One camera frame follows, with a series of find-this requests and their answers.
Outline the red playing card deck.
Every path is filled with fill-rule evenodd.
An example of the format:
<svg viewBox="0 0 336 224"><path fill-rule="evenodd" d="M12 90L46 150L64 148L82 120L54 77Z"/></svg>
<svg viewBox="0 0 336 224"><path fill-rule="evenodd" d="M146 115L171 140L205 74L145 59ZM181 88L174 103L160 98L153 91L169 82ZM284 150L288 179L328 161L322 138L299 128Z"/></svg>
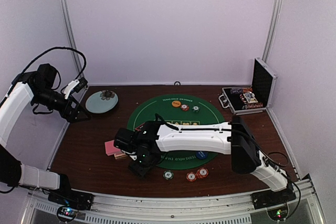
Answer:
<svg viewBox="0 0 336 224"><path fill-rule="evenodd" d="M105 146L105 152L108 156L117 154L120 152L120 149L114 146L114 140L106 141L104 143Z"/></svg>

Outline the red chips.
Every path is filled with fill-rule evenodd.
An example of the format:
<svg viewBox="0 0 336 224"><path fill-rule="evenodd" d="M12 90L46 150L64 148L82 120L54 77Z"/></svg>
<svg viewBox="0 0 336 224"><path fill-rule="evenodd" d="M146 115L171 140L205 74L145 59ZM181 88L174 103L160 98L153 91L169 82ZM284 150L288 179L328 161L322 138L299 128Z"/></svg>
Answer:
<svg viewBox="0 0 336 224"><path fill-rule="evenodd" d="M188 110L189 110L189 106L186 105L186 104L182 104L182 105L181 105L181 110L183 110L183 111L188 111Z"/></svg>
<svg viewBox="0 0 336 224"><path fill-rule="evenodd" d="M189 182L194 182L194 181L197 179L197 175L196 175L194 172L189 172L189 173L187 173L187 175L186 175L186 179L187 179Z"/></svg>

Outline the orange chip stack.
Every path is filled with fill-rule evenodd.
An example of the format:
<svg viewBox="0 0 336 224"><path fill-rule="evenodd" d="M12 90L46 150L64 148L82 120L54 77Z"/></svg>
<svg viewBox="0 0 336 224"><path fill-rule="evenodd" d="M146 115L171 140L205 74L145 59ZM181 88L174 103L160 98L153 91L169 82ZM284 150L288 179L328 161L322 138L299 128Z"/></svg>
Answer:
<svg viewBox="0 0 336 224"><path fill-rule="evenodd" d="M208 169L202 167L202 168L197 170L196 175L197 175L198 178L203 179L203 178L206 178L209 175L209 171L208 171Z"/></svg>

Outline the blue small blind button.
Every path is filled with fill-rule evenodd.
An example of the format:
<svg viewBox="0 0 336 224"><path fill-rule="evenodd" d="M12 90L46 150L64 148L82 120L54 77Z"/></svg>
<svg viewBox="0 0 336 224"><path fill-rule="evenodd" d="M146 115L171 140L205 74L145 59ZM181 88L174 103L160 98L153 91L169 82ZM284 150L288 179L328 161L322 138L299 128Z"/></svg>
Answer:
<svg viewBox="0 0 336 224"><path fill-rule="evenodd" d="M207 159L208 157L208 152L205 151L197 151L195 153L196 158L200 159L200 160L204 160Z"/></svg>

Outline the orange big blind button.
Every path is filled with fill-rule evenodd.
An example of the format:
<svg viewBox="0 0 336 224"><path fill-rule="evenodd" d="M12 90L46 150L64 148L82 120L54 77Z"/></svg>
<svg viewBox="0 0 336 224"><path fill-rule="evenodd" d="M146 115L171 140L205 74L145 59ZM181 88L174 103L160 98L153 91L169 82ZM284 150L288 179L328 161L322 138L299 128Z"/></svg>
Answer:
<svg viewBox="0 0 336 224"><path fill-rule="evenodd" d="M178 100L175 100L172 102L172 106L175 108L179 108L181 106L181 102Z"/></svg>

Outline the green chips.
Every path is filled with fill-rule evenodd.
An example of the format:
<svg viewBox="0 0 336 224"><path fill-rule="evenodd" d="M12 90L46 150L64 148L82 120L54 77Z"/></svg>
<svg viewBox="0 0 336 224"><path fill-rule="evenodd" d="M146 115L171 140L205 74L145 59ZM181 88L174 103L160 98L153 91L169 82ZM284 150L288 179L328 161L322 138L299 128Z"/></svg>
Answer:
<svg viewBox="0 0 336 224"><path fill-rule="evenodd" d="M192 111L193 111L193 112L199 112L199 106L196 106L196 105L193 106L193 107L192 107Z"/></svg>

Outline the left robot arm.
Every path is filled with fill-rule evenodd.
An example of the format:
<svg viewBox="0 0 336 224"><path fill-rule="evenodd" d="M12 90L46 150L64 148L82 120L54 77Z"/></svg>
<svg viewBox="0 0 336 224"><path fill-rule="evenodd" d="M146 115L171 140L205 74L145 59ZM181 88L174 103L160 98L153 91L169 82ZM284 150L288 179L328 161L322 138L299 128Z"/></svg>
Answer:
<svg viewBox="0 0 336 224"><path fill-rule="evenodd" d="M68 188L70 185L66 175L25 165L6 149L9 135L28 104L34 107L44 105L47 114L58 111L69 123L91 118L89 112L72 95L84 89L88 81L84 77L76 78L59 93L53 89L58 73L55 67L46 63L36 71L18 74L1 102L1 182L11 189L25 186L55 190L58 200L64 205L71 205L76 197L75 192Z"/></svg>

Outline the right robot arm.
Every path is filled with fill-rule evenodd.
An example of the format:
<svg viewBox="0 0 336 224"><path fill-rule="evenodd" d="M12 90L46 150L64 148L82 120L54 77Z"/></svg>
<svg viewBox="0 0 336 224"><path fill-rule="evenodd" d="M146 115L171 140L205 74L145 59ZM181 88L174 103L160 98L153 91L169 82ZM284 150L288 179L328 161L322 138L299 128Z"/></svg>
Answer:
<svg viewBox="0 0 336 224"><path fill-rule="evenodd" d="M114 146L132 158L133 172L143 177L164 154L175 151L206 151L231 156L232 171L252 174L270 188L269 199L279 204L289 196L291 181L283 166L259 146L239 116L229 122L176 125L156 114L138 131L120 128Z"/></svg>

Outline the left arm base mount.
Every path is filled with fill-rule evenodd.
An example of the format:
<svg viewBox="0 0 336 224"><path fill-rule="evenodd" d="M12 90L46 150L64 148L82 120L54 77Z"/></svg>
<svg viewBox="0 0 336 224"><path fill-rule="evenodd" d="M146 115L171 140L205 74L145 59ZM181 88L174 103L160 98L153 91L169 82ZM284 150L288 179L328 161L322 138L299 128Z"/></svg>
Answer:
<svg viewBox="0 0 336 224"><path fill-rule="evenodd" d="M75 190L67 193L58 190L48 190L47 195L49 201L75 210L90 210L94 200L93 194Z"/></svg>

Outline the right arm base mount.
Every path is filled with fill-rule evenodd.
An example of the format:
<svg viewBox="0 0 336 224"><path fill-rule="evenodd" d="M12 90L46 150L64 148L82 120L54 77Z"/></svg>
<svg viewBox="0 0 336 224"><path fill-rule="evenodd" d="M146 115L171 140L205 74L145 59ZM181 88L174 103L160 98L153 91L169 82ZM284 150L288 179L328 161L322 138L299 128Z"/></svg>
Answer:
<svg viewBox="0 0 336 224"><path fill-rule="evenodd" d="M251 199L254 205L254 209L261 209L295 200L296 194L294 191L287 189L277 192L266 190L251 194Z"/></svg>

